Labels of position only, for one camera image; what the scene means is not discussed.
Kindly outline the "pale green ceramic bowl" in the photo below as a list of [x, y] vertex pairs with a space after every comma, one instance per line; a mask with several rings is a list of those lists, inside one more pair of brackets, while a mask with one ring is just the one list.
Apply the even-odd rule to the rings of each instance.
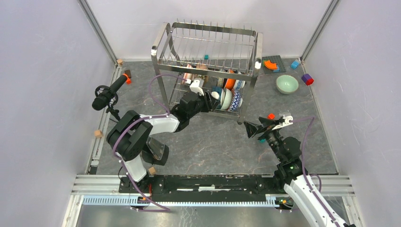
[[280, 93], [288, 95], [298, 90], [299, 83], [293, 76], [281, 75], [276, 79], [276, 88]]

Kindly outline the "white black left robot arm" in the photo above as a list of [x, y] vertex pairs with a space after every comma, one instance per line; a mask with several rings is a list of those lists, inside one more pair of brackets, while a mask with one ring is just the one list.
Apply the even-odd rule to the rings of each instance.
[[180, 132], [189, 125], [192, 117], [198, 113], [212, 112], [219, 104], [218, 92], [205, 91], [199, 95], [189, 91], [166, 114], [143, 115], [128, 111], [112, 128], [106, 141], [126, 169], [132, 189], [141, 193], [148, 188], [147, 171], [140, 154], [143, 151], [154, 154], [149, 147], [152, 135]]

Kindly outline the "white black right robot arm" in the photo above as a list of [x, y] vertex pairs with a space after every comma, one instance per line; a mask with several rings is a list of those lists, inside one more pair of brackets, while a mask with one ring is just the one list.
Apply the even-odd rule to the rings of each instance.
[[312, 227], [353, 227], [329, 205], [321, 194], [322, 181], [315, 185], [312, 175], [304, 165], [304, 149], [307, 142], [305, 132], [303, 141], [294, 137], [284, 138], [280, 130], [290, 126], [298, 119], [284, 115], [278, 119], [259, 117], [259, 124], [245, 121], [248, 138], [265, 140], [279, 160], [273, 175], [273, 187], [279, 193], [287, 193], [298, 206], [308, 224]]

